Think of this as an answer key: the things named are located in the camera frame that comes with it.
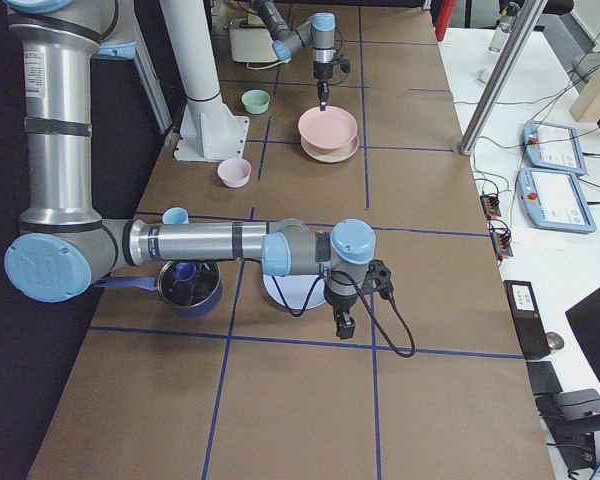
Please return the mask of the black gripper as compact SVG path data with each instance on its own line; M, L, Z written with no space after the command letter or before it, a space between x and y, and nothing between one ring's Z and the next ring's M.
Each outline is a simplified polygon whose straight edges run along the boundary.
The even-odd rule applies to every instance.
M325 111L329 100L328 82L333 75L332 60L334 49L313 49L313 76L317 82L317 92L320 95L319 109Z
M356 329L351 314L351 308L358 299L355 280L346 272L332 272L326 279L325 299L333 310L336 337L351 339Z

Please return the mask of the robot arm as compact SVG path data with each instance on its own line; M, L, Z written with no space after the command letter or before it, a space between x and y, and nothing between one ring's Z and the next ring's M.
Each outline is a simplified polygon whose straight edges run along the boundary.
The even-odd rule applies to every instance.
M303 48L312 47L313 77L317 82L319 109L327 109L330 97L329 81L336 64L336 19L331 12L311 15L299 27L291 28L273 1L250 1L250 7L263 21L272 40L272 49L279 61L290 60Z
M0 258L29 202L21 54L0 7ZM108 218L128 218L141 202L163 137L132 62L97 60L92 80L94 205ZM73 342L99 298L91 290L60 304L35 302L9 283L0 260L0 341Z

